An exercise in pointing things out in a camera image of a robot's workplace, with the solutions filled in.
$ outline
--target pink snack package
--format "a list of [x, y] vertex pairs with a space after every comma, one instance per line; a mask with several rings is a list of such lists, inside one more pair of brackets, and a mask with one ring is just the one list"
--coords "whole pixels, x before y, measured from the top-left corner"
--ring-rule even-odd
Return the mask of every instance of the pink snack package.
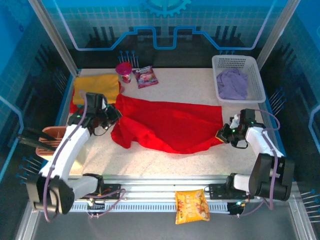
[[133, 70], [132, 72], [138, 82], [138, 89], [159, 83], [154, 71], [152, 70], [152, 66], [146, 66], [144, 68]]

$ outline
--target gray floor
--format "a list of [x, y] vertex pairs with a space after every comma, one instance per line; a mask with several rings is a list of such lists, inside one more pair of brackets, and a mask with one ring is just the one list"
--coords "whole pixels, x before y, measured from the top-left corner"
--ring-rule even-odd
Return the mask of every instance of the gray floor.
[[263, 205], [252, 215], [237, 219], [211, 214], [211, 220], [175, 225], [175, 213], [109, 213], [89, 219], [85, 212], [71, 212], [47, 223], [43, 214], [33, 240], [295, 240], [287, 203], [270, 211]]

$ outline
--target red cloth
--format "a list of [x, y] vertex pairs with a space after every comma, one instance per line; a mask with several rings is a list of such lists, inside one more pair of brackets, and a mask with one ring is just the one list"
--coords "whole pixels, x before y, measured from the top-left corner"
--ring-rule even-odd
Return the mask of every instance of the red cloth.
[[176, 154], [192, 154], [221, 144], [216, 133], [223, 127], [220, 106], [146, 101], [119, 94], [115, 107], [122, 117], [112, 139], [128, 149], [132, 141]]
[[72, 99], [71, 99], [70, 108], [69, 108], [69, 113], [71, 113], [71, 114], [74, 114], [76, 111], [78, 111], [77, 105], [75, 105], [75, 104], [73, 103], [74, 95], [75, 95], [75, 89], [73, 88]]

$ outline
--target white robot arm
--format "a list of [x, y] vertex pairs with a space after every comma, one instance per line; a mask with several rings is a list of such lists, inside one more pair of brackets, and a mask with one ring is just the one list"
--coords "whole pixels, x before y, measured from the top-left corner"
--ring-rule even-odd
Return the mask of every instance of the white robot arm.
[[40, 170], [39, 175], [31, 176], [27, 180], [26, 188], [34, 209], [44, 209], [43, 196], [47, 178], [50, 179], [46, 208], [51, 212], [66, 214], [75, 200], [92, 193], [101, 194], [104, 185], [101, 175], [84, 174], [77, 180], [68, 180], [68, 177], [81, 147], [94, 133], [95, 128], [101, 126], [107, 131], [121, 114], [113, 105], [107, 105], [103, 94], [87, 93], [86, 100], [87, 111], [83, 121], [81, 122], [82, 114], [79, 112], [70, 117], [69, 126], [51, 161]]
[[[251, 175], [232, 173], [227, 178], [228, 190], [241, 190], [252, 196], [268, 198], [270, 194], [272, 175], [277, 157], [273, 198], [286, 201], [291, 192], [294, 174], [294, 162], [287, 159], [273, 144], [262, 123], [255, 120], [255, 110], [243, 109], [240, 115], [230, 118], [231, 124], [225, 124], [216, 137], [224, 143], [238, 149], [250, 145], [257, 160]], [[246, 147], [238, 147], [239, 141], [246, 141]]]

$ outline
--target gear logo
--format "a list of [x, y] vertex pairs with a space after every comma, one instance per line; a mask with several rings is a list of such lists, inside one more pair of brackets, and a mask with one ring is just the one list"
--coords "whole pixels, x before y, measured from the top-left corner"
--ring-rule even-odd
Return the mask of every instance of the gear logo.
[[186, 5], [190, 3], [191, 0], [144, 0], [142, 4], [151, 14], [155, 14], [157, 17], [162, 15], [166, 18], [180, 14], [180, 10], [185, 10]]

